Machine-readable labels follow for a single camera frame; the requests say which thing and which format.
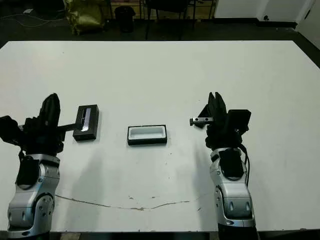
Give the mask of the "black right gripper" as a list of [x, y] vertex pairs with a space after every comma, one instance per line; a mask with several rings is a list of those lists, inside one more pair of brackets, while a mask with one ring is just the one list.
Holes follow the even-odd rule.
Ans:
[[221, 148], [241, 148], [242, 135], [248, 131], [248, 123], [227, 120], [218, 125], [213, 118], [224, 120], [227, 116], [225, 102], [222, 96], [212, 92], [208, 96], [207, 111], [210, 117], [193, 117], [189, 119], [190, 126], [196, 126], [200, 129], [206, 128], [205, 145], [212, 150]]

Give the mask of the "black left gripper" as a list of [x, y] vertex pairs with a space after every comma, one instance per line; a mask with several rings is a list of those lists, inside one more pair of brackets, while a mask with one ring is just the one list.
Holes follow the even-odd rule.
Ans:
[[17, 140], [14, 142], [26, 154], [45, 154], [55, 156], [64, 149], [66, 132], [77, 129], [77, 124], [58, 126], [61, 108], [56, 93], [49, 95], [42, 103], [40, 116], [28, 117], [20, 125]]

